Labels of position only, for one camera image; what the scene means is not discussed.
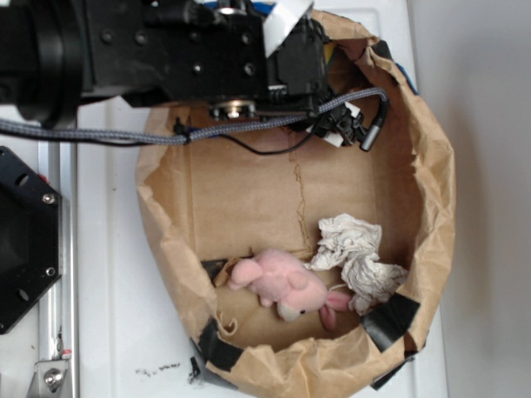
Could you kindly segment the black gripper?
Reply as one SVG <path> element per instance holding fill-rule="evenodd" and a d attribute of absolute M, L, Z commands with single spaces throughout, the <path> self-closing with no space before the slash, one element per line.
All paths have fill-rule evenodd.
<path fill-rule="evenodd" d="M 327 92 L 310 1 L 86 1 L 88 99 L 209 105 L 217 118 L 314 115 Z"/>

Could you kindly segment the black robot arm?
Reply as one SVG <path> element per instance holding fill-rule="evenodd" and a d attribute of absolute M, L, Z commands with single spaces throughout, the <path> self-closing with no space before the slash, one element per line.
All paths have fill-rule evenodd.
<path fill-rule="evenodd" d="M 329 92 L 323 27 L 307 12 L 273 51 L 250 1 L 11 1 L 1 101 L 48 128 L 114 97 L 206 105 L 218 119 L 316 114 Z"/>

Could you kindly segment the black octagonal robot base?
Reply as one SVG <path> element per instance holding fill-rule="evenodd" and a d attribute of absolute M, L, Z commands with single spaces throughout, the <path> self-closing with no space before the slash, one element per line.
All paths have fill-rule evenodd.
<path fill-rule="evenodd" d="M 60 278 L 61 195 L 1 147 L 1 334 Z"/>

